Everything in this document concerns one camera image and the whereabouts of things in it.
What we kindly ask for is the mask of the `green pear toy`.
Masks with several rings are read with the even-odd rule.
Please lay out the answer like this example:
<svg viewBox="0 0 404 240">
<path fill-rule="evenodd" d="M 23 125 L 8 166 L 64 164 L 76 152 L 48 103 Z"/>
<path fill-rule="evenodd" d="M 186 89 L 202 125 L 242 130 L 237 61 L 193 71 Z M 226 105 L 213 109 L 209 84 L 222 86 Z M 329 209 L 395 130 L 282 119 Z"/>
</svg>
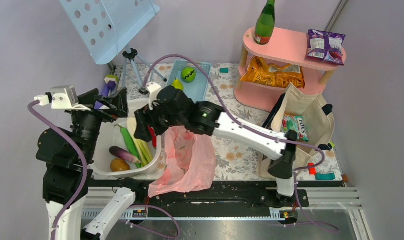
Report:
<svg viewBox="0 0 404 240">
<path fill-rule="evenodd" d="M 173 86 L 175 89 L 184 91 L 184 86 L 183 86 L 183 84 L 182 84 L 181 81 L 180 81 L 179 79 L 177 79 L 177 78 L 175 78 L 175 79 L 172 81 L 171 86 Z"/>
</svg>

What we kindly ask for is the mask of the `green leek toy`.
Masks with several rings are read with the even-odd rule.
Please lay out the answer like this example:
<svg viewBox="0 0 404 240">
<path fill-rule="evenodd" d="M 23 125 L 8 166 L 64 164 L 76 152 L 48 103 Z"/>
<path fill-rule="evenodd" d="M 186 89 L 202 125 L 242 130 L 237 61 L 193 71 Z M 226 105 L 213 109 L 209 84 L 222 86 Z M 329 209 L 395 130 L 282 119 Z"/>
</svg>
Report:
<svg viewBox="0 0 404 240">
<path fill-rule="evenodd" d="M 142 140 L 136 139 L 134 137 L 137 123 L 135 117 L 128 117 L 126 121 L 126 127 L 127 130 L 129 131 L 131 138 L 137 148 L 137 151 L 140 155 L 142 166 L 145 167 L 147 166 L 153 159 L 153 156 L 151 154 L 151 151 L 148 147 L 148 144 Z"/>
</svg>

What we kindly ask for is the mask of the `pink plastic grocery bag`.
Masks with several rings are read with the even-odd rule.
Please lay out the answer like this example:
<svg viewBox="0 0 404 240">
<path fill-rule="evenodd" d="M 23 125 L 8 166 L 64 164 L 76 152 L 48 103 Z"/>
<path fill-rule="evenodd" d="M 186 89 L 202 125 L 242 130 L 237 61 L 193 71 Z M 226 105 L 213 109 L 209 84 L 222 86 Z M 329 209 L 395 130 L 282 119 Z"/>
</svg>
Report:
<svg viewBox="0 0 404 240">
<path fill-rule="evenodd" d="M 164 136 L 166 168 L 148 187 L 150 198 L 171 193 L 189 193 L 211 187 L 216 156 L 211 138 L 198 135 L 182 126 L 169 128 Z"/>
</svg>

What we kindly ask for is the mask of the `beige floral canvas tote bag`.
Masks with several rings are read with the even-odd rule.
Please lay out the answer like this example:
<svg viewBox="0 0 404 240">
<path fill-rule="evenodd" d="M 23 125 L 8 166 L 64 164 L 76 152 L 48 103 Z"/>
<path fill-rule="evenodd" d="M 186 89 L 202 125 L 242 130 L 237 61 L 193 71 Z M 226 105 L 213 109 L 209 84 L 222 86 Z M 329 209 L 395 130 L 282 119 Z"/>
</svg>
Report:
<svg viewBox="0 0 404 240">
<path fill-rule="evenodd" d="M 333 106 L 319 94 L 306 95 L 289 84 L 279 96 L 262 127 L 298 134 L 297 141 L 328 151 L 334 131 Z"/>
</svg>

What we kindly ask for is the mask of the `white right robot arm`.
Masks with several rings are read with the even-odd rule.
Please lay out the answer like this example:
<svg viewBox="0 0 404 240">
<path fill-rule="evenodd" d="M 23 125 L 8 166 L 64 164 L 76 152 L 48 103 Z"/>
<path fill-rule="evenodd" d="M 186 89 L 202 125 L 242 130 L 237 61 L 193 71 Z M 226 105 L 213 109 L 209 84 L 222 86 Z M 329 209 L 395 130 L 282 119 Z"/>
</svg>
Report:
<svg viewBox="0 0 404 240">
<path fill-rule="evenodd" d="M 183 126 L 196 135 L 215 136 L 245 144 L 270 159 L 266 164 L 269 175 L 276 179 L 278 203 L 289 206 L 296 200 L 293 163 L 295 133 L 267 130 L 241 119 L 214 103 L 193 102 L 182 90 L 172 86 L 162 88 L 154 82 L 147 86 L 149 98 L 144 107 L 134 112 L 137 129 L 134 137 L 148 142 L 150 129 L 155 135 L 169 127 Z"/>
</svg>

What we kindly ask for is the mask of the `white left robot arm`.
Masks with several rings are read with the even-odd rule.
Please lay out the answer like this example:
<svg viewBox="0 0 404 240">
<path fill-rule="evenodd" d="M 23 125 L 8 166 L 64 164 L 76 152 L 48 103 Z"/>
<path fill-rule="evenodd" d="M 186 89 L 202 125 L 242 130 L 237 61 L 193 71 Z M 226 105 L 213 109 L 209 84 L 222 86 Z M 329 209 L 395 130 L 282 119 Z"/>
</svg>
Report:
<svg viewBox="0 0 404 240">
<path fill-rule="evenodd" d="M 34 109 L 46 105 L 70 114 L 70 130 L 55 126 Z M 110 96 L 100 95 L 98 89 L 77 95 L 72 86 L 58 86 L 35 96 L 27 108 L 48 127 L 37 141 L 36 158 L 47 167 L 42 193 L 49 215 L 50 239 L 105 239 L 127 206 L 140 205 L 145 199 L 144 190 L 136 186 L 121 188 L 125 197 L 112 199 L 92 223 L 81 226 L 93 173 L 88 165 L 93 162 L 101 125 L 128 116 L 127 89 L 121 88 Z"/>
</svg>

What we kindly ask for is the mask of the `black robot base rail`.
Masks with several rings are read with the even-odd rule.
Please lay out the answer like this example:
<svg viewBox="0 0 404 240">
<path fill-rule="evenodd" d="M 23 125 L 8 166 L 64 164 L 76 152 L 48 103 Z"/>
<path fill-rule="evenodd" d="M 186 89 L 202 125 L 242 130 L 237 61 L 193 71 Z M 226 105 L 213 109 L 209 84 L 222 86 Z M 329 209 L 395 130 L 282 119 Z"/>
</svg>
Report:
<svg viewBox="0 0 404 240">
<path fill-rule="evenodd" d="M 126 207 L 128 218 L 282 220 L 293 207 L 308 207 L 305 190 L 291 197 L 279 196 L 269 183 L 219 182 L 211 188 L 189 193 L 169 192 L 152 198 L 140 188 L 136 201 Z"/>
</svg>

